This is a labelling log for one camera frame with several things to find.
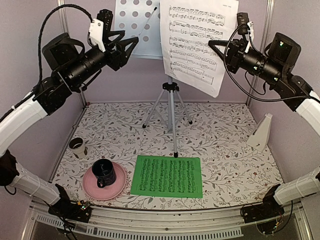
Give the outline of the light blue music stand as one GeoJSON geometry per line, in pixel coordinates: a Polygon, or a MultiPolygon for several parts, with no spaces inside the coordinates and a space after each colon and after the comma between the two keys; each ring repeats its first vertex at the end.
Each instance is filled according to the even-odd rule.
{"type": "MultiPolygon", "coordinates": [[[[125,30],[132,37],[138,37],[139,42],[132,55],[141,59],[160,60],[160,1],[159,0],[117,0],[115,2],[115,28],[125,30]]],[[[178,157],[178,144],[175,117],[175,96],[178,97],[189,124],[193,121],[180,95],[179,85],[170,76],[162,84],[162,90],[157,97],[147,117],[142,124],[145,129],[160,103],[164,93],[167,93],[167,120],[164,122],[167,132],[173,137],[173,156],[178,157]]]]}

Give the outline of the left aluminium post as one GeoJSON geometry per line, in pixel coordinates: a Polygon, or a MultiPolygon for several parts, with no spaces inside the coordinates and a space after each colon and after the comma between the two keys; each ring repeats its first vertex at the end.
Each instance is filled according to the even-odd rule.
{"type": "MultiPolygon", "coordinates": [[[[56,0],[57,6],[62,6],[65,4],[64,0],[56,0]]],[[[60,25],[62,28],[62,31],[64,33],[68,33],[69,36],[71,36],[70,31],[69,31],[69,25],[68,25],[68,19],[67,19],[67,11],[66,11],[66,7],[61,8],[58,10],[58,15],[59,15],[59,20],[60,20],[60,25]]],[[[81,104],[83,107],[86,106],[87,102],[86,102],[86,98],[83,92],[79,93],[79,98],[81,100],[81,104]]]]}

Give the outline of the white sheet music page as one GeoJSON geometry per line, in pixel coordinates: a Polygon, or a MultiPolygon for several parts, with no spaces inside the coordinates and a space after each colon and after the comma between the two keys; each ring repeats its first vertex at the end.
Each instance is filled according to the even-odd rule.
{"type": "Polygon", "coordinates": [[[161,0],[160,43],[165,74],[213,98],[225,75],[210,40],[228,40],[237,20],[237,0],[161,0]]]}

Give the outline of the green sheet music page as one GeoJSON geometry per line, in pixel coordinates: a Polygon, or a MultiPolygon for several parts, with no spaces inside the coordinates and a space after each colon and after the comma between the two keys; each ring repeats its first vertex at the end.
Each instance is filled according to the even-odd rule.
{"type": "Polygon", "coordinates": [[[164,198],[202,198],[201,160],[198,157],[139,155],[130,193],[164,198]]]}

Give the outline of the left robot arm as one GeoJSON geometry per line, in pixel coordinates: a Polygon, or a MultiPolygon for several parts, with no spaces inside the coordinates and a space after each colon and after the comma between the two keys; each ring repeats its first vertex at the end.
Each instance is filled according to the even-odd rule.
{"type": "Polygon", "coordinates": [[[100,35],[100,42],[86,51],[81,41],[62,33],[45,45],[45,56],[52,74],[36,85],[25,98],[0,120],[0,184],[18,188],[54,206],[63,216],[74,213],[74,205],[62,186],[49,183],[26,170],[10,153],[10,145],[38,121],[62,107],[72,93],[85,91],[102,68],[114,71],[125,66],[139,42],[137,36],[124,39],[125,31],[100,35]]]}

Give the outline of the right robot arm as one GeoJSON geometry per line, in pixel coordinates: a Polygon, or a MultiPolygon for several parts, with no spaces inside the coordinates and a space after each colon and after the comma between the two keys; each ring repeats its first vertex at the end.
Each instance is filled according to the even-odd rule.
{"type": "MultiPolygon", "coordinates": [[[[302,77],[291,73],[301,52],[298,43],[277,32],[265,48],[266,55],[247,47],[244,39],[210,40],[208,45],[221,58],[228,75],[243,69],[264,80],[270,90],[278,93],[278,101],[301,116],[316,133],[320,132],[320,98],[302,77]]],[[[278,206],[319,191],[320,169],[317,167],[295,180],[271,187],[258,213],[262,218],[269,218],[278,206]]]]}

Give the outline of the aluminium front rail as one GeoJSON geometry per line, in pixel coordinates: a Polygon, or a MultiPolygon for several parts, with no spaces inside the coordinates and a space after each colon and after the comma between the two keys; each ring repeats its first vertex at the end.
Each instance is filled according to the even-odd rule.
{"type": "Polygon", "coordinates": [[[222,193],[203,198],[131,195],[107,201],[88,198],[88,222],[62,221],[33,200],[23,240],[314,240],[300,200],[286,203],[273,217],[260,213],[259,191],[222,193]]]}

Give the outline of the white wedge block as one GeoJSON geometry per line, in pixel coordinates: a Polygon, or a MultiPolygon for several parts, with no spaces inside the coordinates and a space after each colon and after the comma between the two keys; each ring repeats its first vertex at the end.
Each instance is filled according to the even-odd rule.
{"type": "Polygon", "coordinates": [[[270,138],[272,118],[273,115],[271,113],[266,113],[264,115],[248,137],[248,140],[246,141],[247,145],[259,152],[262,152],[267,147],[270,138]]]}

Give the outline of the small paper cup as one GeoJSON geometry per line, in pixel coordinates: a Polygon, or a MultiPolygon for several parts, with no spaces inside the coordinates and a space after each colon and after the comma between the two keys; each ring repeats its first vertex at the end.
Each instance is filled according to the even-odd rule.
{"type": "Polygon", "coordinates": [[[88,154],[84,140],[80,137],[73,138],[68,146],[77,159],[85,158],[88,154]]]}

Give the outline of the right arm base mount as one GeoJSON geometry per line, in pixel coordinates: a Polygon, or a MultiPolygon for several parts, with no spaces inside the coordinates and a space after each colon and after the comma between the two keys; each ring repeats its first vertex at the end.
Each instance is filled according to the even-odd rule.
{"type": "Polygon", "coordinates": [[[241,207],[240,215],[245,223],[252,223],[277,217],[285,213],[273,197],[267,197],[261,203],[248,203],[241,207]]]}

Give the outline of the dark blue mug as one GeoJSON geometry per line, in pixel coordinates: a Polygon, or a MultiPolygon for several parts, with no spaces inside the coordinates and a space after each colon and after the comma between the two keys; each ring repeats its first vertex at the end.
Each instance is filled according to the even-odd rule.
{"type": "Polygon", "coordinates": [[[117,179],[113,163],[108,159],[102,158],[95,161],[91,167],[91,171],[97,179],[96,184],[99,188],[110,186],[117,179]]]}

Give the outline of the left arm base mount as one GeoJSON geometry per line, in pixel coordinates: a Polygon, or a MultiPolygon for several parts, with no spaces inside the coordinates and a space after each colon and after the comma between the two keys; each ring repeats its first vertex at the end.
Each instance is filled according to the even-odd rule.
{"type": "Polygon", "coordinates": [[[54,205],[50,205],[48,213],[62,219],[88,223],[92,208],[88,201],[71,201],[66,193],[60,194],[60,199],[54,205]]]}

